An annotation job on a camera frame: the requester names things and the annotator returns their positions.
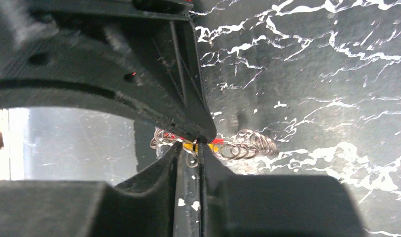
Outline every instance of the marble table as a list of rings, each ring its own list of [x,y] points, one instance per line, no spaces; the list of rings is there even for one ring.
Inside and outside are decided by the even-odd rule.
[[[219,135],[259,131],[282,151],[228,165],[333,176],[370,236],[401,237],[401,0],[195,4]]]

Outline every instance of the spring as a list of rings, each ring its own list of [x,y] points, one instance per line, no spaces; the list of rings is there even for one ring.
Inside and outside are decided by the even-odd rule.
[[[163,145],[171,146],[176,141],[193,146],[193,142],[157,128],[154,133],[154,138],[150,142],[150,147],[157,149]],[[184,149],[192,153],[193,150],[188,149],[187,145],[184,146]],[[232,141],[209,144],[209,146],[217,158],[224,160],[252,159],[257,156],[276,156],[279,153],[276,144],[269,137],[248,129],[237,132],[237,134],[232,137]]]

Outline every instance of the hole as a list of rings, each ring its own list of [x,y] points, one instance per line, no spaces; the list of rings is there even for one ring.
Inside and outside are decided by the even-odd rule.
[[[34,66],[47,66],[51,63],[49,53],[38,53],[29,58],[29,63]]]
[[[143,85],[141,79],[136,76],[136,73],[126,74],[125,76],[123,76],[123,79],[126,82],[129,82],[129,83],[132,83],[132,84],[136,84],[137,86]]]

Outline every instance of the yellow object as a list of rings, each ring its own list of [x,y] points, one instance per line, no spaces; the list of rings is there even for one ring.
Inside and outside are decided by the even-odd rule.
[[[183,144],[184,148],[186,148],[186,150],[189,150],[190,152],[193,151],[193,143],[185,143]],[[211,150],[213,152],[218,152],[218,147],[215,146],[214,144],[208,144],[208,146],[211,148]],[[196,153],[199,152],[199,146],[196,145]]]

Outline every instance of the coiled wire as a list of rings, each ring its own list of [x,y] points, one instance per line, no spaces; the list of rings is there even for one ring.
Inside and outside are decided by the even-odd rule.
[[[157,128],[149,146],[153,149],[157,149],[163,145],[172,146],[177,141],[183,144],[193,144],[192,141],[179,138],[172,133]],[[196,157],[196,152],[194,150],[190,151],[186,148],[185,150]],[[252,159],[257,156],[276,156],[279,153],[273,140],[248,129],[242,129],[237,132],[237,134],[232,137],[232,141],[224,141],[223,144],[221,143],[218,145],[214,144],[212,146],[212,151],[217,158],[223,160]]]

